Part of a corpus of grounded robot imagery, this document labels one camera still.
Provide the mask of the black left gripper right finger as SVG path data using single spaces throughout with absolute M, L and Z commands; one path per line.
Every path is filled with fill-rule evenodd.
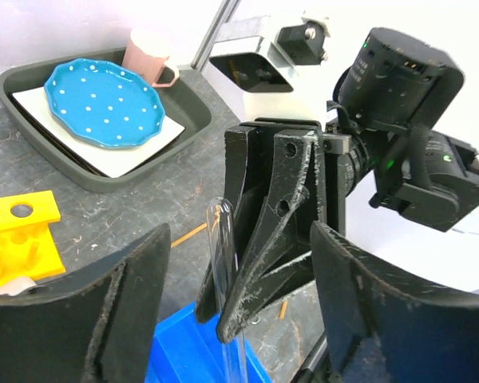
M 411 274 L 320 222 L 311 255 L 343 381 L 479 382 L 479 294 Z

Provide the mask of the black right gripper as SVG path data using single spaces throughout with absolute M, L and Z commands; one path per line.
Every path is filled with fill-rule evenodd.
M 313 279 L 300 259 L 322 220 L 346 232 L 351 161 L 332 151 L 336 136 L 315 120 L 258 118 L 224 133 L 224 196 L 211 203 L 211 238 L 226 251 L 210 262 L 196 300 L 199 323 L 222 311 L 229 343 L 264 307 Z

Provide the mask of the clear glass test tube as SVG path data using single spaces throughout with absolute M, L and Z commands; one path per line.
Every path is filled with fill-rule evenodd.
M 213 198 L 206 209 L 210 260 L 214 282 L 215 301 L 221 314 L 227 292 L 238 268 L 233 233 L 232 206 L 223 197 Z M 242 332 L 230 342 L 220 342 L 226 382 L 248 382 L 245 341 Z

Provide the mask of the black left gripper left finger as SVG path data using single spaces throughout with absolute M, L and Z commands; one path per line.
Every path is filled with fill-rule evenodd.
M 142 382 L 171 241 L 125 248 L 19 295 L 0 295 L 0 382 Z

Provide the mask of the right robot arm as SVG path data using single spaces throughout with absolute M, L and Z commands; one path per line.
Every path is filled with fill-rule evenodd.
M 371 207 L 449 230 L 479 206 L 477 151 L 436 132 L 464 75 L 447 52 L 375 27 L 338 79 L 328 123 L 259 117 L 226 130 L 224 203 L 209 213 L 213 253 L 194 313 L 231 341 L 263 308 L 311 282 L 311 227 L 345 231 L 347 196 L 369 173 Z

